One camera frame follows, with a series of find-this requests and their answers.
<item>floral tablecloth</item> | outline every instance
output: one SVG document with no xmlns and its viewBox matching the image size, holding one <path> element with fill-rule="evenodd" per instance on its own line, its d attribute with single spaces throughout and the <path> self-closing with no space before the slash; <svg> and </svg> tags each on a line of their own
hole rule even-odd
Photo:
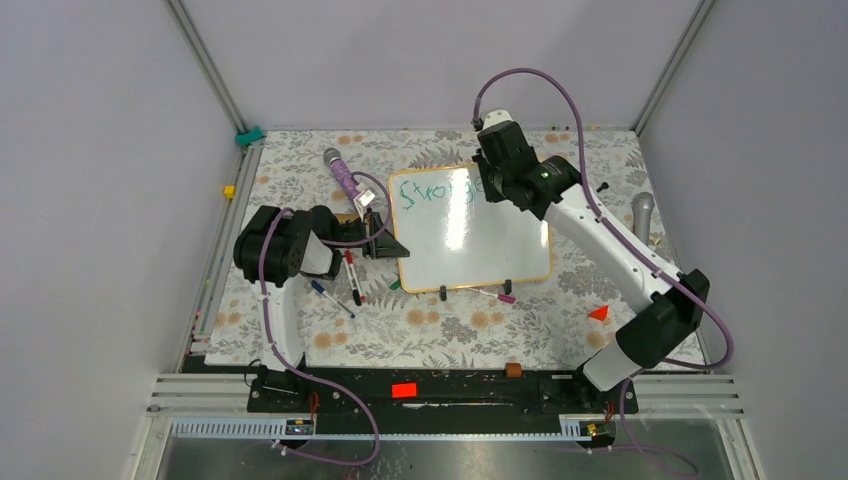
<svg viewBox="0 0 848 480">
<path fill-rule="evenodd" d="M 529 132 L 541 157 L 553 154 L 577 163 L 573 132 Z M 269 132 L 250 193 L 246 224 L 261 205 L 309 208 L 324 204 L 337 213 L 353 208 L 323 163 L 328 147 L 338 148 L 351 170 L 387 181 L 396 171 L 467 163 L 477 147 L 472 131 L 278 131 Z M 600 199 L 628 226 L 630 201 L 651 191 L 639 143 L 632 132 L 586 132 L 589 181 L 607 182 Z M 377 203 L 384 211 L 383 203 Z M 652 234 L 662 256 L 671 259 L 660 216 Z M 296 294 L 298 326 L 313 366 L 502 368 L 572 368 L 594 354 L 613 332 L 633 317 L 616 287 L 595 269 L 566 237 L 554 234 L 554 271 L 545 281 L 515 284 L 518 301 L 509 305 L 463 290 L 411 295 L 389 287 L 398 279 L 397 260 L 367 260 L 360 250 L 356 271 L 366 303 L 352 305 L 344 274 L 325 281 L 327 291 L 348 301 L 356 318 L 346 315 L 304 286 Z M 587 314 L 609 305 L 607 320 Z M 260 356 L 260 311 L 241 271 L 230 266 L 221 307 L 209 339 L 206 363 L 243 365 Z M 690 336 L 672 357 L 703 362 Z"/>
</svg>

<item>teal clamp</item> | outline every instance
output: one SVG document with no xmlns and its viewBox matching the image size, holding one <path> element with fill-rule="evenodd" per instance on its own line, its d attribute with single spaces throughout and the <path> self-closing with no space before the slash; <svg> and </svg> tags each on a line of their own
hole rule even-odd
<svg viewBox="0 0 848 480">
<path fill-rule="evenodd" d="M 247 133 L 236 135 L 236 143 L 238 143 L 239 147 L 246 147 L 263 137 L 265 137 L 265 134 L 262 133 L 262 129 L 254 127 L 253 130 Z"/>
</svg>

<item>gray floor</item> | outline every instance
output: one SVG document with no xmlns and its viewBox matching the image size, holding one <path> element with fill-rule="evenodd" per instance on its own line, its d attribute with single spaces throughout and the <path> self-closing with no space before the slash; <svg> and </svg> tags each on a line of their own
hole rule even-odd
<svg viewBox="0 0 848 480">
<path fill-rule="evenodd" d="M 707 420 L 628 422 L 643 445 L 673 448 L 693 460 L 702 480 L 732 478 L 718 431 Z M 619 430 L 616 445 L 627 445 Z M 160 480 L 230 479 L 653 479 L 664 474 L 639 453 L 580 453 L 573 443 L 495 441 L 386 441 L 371 464 L 345 468 L 291 455 L 281 457 L 269 442 L 255 440 L 172 439 Z M 362 458 L 365 442 L 311 442 L 309 452 L 335 458 Z M 661 456 L 673 468 L 680 461 Z"/>
</svg>

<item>marker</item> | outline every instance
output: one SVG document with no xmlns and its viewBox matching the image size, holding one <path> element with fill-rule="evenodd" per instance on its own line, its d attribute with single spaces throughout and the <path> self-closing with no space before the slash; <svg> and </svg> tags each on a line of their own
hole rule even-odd
<svg viewBox="0 0 848 480">
<path fill-rule="evenodd" d="M 495 297 L 495 298 L 497 298 L 498 300 L 500 300 L 504 303 L 515 303 L 515 297 L 510 297 L 509 295 L 504 295 L 504 294 L 501 294 L 501 293 L 491 293 L 491 292 L 487 292 L 485 290 L 480 290 L 479 288 L 472 288 L 471 290 L 474 290 L 477 293 L 482 293 L 483 295 Z"/>
<path fill-rule="evenodd" d="M 329 293 L 325 292 L 325 291 L 324 291 L 324 287 L 322 287 L 320 283 L 316 282 L 315 280 L 312 280 L 312 288 L 314 288 L 315 290 L 317 290 L 317 291 L 318 291 L 318 293 L 320 293 L 321 295 L 324 295 L 325 297 L 327 297 L 327 300 L 329 300 L 329 301 L 331 301 L 331 302 L 335 303 L 337 307 L 339 307 L 339 308 L 341 308 L 342 310 L 344 310 L 344 311 L 346 311 L 347 313 L 349 313 L 349 314 L 350 314 L 350 318 L 356 318 L 356 315 L 355 315 L 353 312 L 351 312 L 349 308 L 345 307 L 345 306 L 344 306 L 341 302 L 339 302 L 339 301 L 338 301 L 338 300 L 336 300 L 335 298 L 331 297 Z"/>
<path fill-rule="evenodd" d="M 362 286 L 359 284 L 359 277 L 356 276 L 356 269 L 353 268 L 353 255 L 350 254 L 350 250 L 345 250 L 345 258 L 347 259 L 347 263 L 350 265 L 350 271 L 353 272 L 353 283 L 356 284 L 356 288 L 353 290 L 356 295 L 360 295 L 359 292 L 362 291 Z M 365 301 L 365 295 L 359 297 L 359 300 Z"/>
<path fill-rule="evenodd" d="M 353 303 L 356 304 L 357 307 L 362 306 L 362 299 L 359 298 L 359 289 L 356 288 L 356 285 L 353 283 L 353 265 L 344 262 L 345 272 L 347 272 L 347 280 L 350 282 L 350 290 L 353 292 Z"/>
</svg>

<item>gray wall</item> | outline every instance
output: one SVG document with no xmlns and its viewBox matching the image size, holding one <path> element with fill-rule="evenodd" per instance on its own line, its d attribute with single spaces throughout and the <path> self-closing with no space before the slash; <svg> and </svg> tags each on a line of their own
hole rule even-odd
<svg viewBox="0 0 848 480">
<path fill-rule="evenodd" d="M 842 0 L 719 2 L 643 138 L 770 479 L 845 476 L 846 52 Z"/>
<path fill-rule="evenodd" d="M 536 67 L 584 121 L 629 126 L 698 0 L 186 0 L 245 117 L 263 128 L 469 128 L 492 75 Z M 513 77 L 484 108 L 572 123 L 543 80 Z"/>
<path fill-rule="evenodd" d="M 161 1 L 0 6 L 0 477 L 117 478 L 235 166 Z"/>
</svg>

